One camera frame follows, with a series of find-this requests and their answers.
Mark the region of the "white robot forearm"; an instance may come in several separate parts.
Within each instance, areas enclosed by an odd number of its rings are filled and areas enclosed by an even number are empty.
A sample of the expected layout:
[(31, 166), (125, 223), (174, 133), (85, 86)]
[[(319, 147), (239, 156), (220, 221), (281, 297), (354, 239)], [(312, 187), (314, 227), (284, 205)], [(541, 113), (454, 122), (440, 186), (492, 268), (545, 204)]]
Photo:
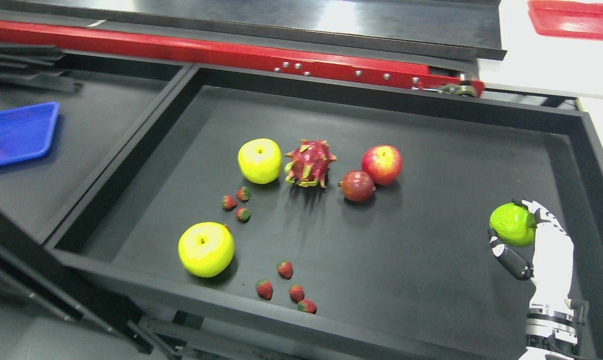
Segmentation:
[(590, 303), (530, 301), (525, 322), (525, 351), (520, 360), (583, 360), (581, 337)]

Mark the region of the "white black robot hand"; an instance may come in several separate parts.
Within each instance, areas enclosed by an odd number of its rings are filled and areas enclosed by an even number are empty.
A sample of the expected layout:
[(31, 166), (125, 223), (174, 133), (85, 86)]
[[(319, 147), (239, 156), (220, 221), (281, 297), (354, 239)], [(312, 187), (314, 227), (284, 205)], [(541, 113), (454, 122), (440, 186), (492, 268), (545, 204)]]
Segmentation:
[(514, 200), (514, 205), (534, 217), (534, 253), (525, 260), (516, 249), (506, 244), (492, 226), (487, 239), (493, 257), (516, 280), (531, 280), (535, 287), (528, 305), (531, 309), (571, 312), (571, 291), (574, 266), (574, 244), (555, 214), (535, 200)]

